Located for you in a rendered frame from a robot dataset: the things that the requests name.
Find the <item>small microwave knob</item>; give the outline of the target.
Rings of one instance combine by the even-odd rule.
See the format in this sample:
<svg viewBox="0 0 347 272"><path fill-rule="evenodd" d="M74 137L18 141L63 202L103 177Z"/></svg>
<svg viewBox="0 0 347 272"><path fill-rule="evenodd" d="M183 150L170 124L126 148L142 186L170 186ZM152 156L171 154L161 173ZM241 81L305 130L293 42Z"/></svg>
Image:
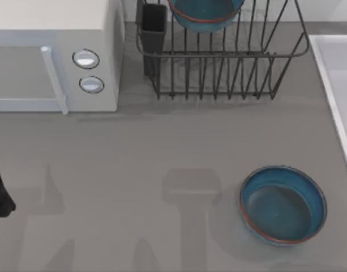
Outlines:
<svg viewBox="0 0 347 272"><path fill-rule="evenodd" d="M96 76L88 76L79 80L79 87L86 93L98 94L105 85L104 82Z"/></svg>

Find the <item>pale microwave oven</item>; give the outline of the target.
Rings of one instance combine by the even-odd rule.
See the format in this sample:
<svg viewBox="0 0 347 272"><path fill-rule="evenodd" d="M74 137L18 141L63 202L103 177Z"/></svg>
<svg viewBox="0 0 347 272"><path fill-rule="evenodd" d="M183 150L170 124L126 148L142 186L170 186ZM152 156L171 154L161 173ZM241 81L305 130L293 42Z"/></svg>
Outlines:
<svg viewBox="0 0 347 272"><path fill-rule="evenodd" d="M61 112L40 48L52 49L70 112L115 112L125 20L121 0L0 0L0 112ZM84 70L72 54L96 52L97 67ZM98 77L100 93L79 80Z"/></svg>

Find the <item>black cutlery holder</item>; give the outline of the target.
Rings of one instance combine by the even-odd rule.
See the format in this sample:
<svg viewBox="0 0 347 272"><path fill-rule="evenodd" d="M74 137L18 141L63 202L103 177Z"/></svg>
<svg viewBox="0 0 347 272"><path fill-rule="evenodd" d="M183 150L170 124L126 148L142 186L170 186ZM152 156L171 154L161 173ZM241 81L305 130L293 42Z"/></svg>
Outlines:
<svg viewBox="0 0 347 272"><path fill-rule="evenodd" d="M143 52L161 55L167 30L167 7L137 0L136 25L140 28Z"/></svg>

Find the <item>blue bowl with red rim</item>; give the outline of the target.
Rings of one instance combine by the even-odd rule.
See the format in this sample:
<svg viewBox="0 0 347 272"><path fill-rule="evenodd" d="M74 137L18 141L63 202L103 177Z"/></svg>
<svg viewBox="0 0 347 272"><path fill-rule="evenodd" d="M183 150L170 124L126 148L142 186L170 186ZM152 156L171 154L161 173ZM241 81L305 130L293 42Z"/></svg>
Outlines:
<svg viewBox="0 0 347 272"><path fill-rule="evenodd" d="M246 228L276 247L292 247L312 239L323 229L328 215L320 186L288 165L267 165L252 171L239 187L238 204Z"/></svg>
<svg viewBox="0 0 347 272"><path fill-rule="evenodd" d="M176 21L194 32L209 33L227 27L245 0L167 0Z"/></svg>

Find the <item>large microwave knob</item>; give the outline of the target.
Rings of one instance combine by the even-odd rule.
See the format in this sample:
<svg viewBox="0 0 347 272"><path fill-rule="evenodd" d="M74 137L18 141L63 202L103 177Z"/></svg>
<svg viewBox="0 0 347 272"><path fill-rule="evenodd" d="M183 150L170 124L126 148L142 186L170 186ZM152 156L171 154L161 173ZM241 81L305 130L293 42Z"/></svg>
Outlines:
<svg viewBox="0 0 347 272"><path fill-rule="evenodd" d="M91 70L100 63L98 54L89 49L83 49L72 54L73 63L84 70Z"/></svg>

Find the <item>white sink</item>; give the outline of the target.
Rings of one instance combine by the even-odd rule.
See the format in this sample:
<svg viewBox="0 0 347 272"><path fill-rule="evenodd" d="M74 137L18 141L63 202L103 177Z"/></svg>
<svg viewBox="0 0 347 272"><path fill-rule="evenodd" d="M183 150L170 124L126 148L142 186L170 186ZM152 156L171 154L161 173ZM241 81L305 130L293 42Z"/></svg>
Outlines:
<svg viewBox="0 0 347 272"><path fill-rule="evenodd" d="M309 39L347 165L347 35Z"/></svg>

